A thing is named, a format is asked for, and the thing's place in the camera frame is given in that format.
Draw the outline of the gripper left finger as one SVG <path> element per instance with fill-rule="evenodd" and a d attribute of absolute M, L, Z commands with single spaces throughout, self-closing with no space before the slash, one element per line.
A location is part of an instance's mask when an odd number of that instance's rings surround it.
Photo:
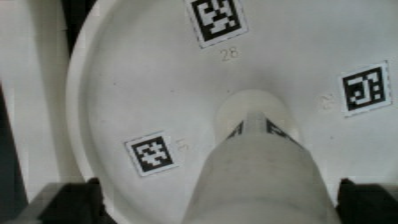
<path fill-rule="evenodd" d="M 49 184 L 30 202 L 16 224 L 108 224 L 99 179 Z"/>

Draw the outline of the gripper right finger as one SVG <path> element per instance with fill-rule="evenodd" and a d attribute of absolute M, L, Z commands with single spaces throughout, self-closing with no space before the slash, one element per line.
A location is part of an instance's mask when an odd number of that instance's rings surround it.
<path fill-rule="evenodd" d="M 339 182 L 335 211 L 343 224 L 398 224 L 398 185 Z"/>

